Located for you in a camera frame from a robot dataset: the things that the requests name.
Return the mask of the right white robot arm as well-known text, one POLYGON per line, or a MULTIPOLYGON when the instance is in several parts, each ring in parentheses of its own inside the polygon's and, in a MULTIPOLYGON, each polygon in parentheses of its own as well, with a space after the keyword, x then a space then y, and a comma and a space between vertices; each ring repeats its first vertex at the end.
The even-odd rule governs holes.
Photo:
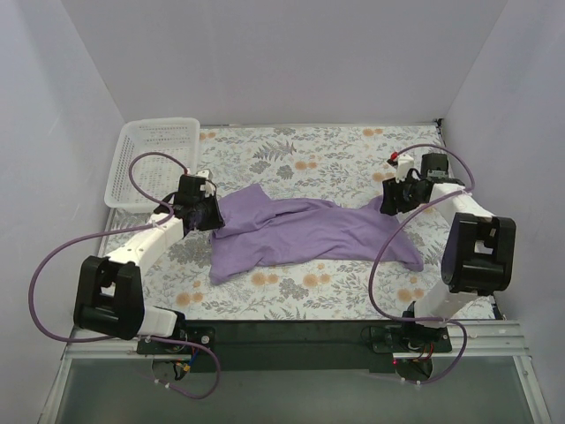
POLYGON ((510 283, 516 223, 481 207, 471 189, 449 175, 448 156, 428 153, 419 169, 405 153, 388 163, 395 175, 383 182, 380 212, 394 216, 434 206, 450 224, 441 259, 441 281, 403 313, 411 322, 399 329, 401 344, 419 351, 432 339, 430 329, 444 327, 463 307, 479 297, 505 291, 510 283))

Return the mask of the purple t shirt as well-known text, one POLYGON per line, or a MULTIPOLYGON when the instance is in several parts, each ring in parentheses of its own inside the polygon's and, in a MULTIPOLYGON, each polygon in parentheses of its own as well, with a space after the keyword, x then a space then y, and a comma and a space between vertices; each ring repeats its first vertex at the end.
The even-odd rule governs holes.
POLYGON ((422 257, 376 197, 361 208, 308 198, 274 200, 258 184, 219 201, 225 225, 210 236, 212 284, 256 267, 312 260, 396 261, 420 271, 422 257))

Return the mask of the white plastic basket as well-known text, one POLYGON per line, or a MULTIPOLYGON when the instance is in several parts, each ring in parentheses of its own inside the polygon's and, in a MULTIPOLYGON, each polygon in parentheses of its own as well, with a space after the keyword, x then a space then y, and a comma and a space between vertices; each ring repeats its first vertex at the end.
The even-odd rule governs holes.
POLYGON ((155 203, 132 185, 161 199, 175 191, 182 168, 199 170, 200 122, 192 117, 153 118, 123 126, 109 170, 104 202, 109 208, 147 213, 155 203))

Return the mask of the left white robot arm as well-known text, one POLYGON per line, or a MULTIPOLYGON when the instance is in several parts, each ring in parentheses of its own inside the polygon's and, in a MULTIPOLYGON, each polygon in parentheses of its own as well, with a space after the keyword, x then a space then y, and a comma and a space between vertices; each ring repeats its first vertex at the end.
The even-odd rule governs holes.
POLYGON ((130 340, 156 336, 166 352, 181 352, 188 333, 184 316, 144 303, 143 277, 172 246, 192 231, 224 226, 209 170, 183 175, 178 189, 150 216, 149 228, 138 232, 105 257, 90 256, 81 265, 74 324, 105 336, 130 340))

